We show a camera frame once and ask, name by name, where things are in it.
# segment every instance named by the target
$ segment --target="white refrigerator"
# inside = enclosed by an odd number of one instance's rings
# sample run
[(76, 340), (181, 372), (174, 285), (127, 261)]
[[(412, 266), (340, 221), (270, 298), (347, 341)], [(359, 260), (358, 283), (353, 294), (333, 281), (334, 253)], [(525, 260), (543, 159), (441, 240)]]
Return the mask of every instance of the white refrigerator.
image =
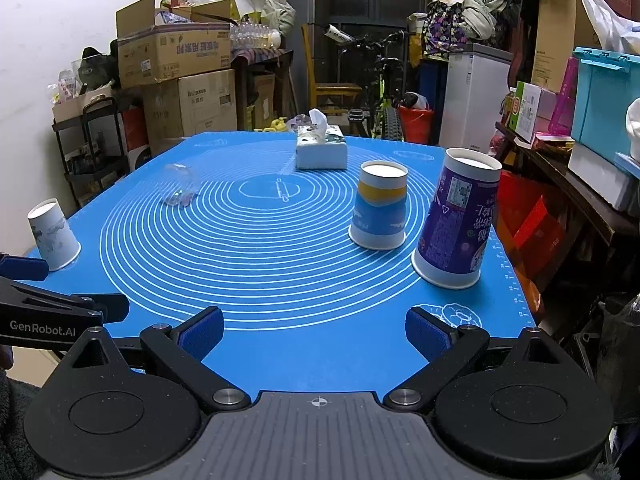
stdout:
[(449, 55), (440, 146), (489, 151), (495, 123), (502, 117), (500, 105), (509, 92), (511, 59), (510, 52), (477, 43)]

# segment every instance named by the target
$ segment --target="tissue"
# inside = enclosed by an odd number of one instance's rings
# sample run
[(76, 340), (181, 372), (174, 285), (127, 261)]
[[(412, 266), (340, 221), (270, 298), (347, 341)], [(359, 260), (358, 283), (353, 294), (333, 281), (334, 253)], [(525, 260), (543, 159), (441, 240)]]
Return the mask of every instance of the tissue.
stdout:
[(625, 125), (631, 139), (631, 158), (640, 162), (640, 98), (633, 101), (626, 110)]
[(309, 110), (309, 117), (311, 117), (311, 122), (316, 126), (313, 133), (318, 137), (318, 142), (326, 142), (326, 115), (314, 108)]

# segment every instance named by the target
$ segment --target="white plastic bag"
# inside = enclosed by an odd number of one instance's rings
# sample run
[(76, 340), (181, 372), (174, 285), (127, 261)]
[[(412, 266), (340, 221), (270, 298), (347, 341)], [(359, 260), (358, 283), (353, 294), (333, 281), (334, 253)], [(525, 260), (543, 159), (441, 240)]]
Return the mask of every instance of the white plastic bag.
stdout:
[(582, 0), (603, 50), (640, 54), (640, 23), (617, 15), (604, 0)]
[(633, 101), (626, 110), (625, 125), (631, 139), (631, 158), (640, 162), (640, 98)]
[(318, 136), (318, 143), (324, 144), (327, 129), (326, 115), (317, 108), (313, 108), (312, 110), (309, 110), (309, 117), (311, 117), (311, 122), (316, 125), (314, 133)]

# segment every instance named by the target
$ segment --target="white paper cup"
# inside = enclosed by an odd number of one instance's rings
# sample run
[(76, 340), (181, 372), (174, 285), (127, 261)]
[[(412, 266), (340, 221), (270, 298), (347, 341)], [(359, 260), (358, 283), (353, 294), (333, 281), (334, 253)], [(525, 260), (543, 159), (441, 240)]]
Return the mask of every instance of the white paper cup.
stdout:
[(360, 167), (349, 226), (351, 240), (374, 251), (390, 251), (404, 243), (408, 173), (401, 164), (388, 160), (370, 160)]
[(443, 288), (467, 288), (480, 265), (496, 213), (502, 165), (484, 153), (449, 148), (411, 256), (415, 271)]
[(80, 244), (55, 198), (40, 202), (29, 211), (27, 220), (40, 256), (49, 264), (49, 270), (62, 269), (80, 253)]

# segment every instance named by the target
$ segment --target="tissue box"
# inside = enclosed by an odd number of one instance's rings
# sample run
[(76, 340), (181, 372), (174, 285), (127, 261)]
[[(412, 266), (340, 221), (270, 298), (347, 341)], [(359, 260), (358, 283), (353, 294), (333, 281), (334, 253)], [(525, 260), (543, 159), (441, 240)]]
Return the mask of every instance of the tissue box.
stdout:
[(527, 142), (537, 132), (546, 132), (558, 96), (549, 90), (518, 81), (511, 112), (511, 129)]
[(329, 124), (324, 142), (314, 128), (298, 128), (296, 167), (299, 170), (346, 170), (347, 143), (340, 128)]

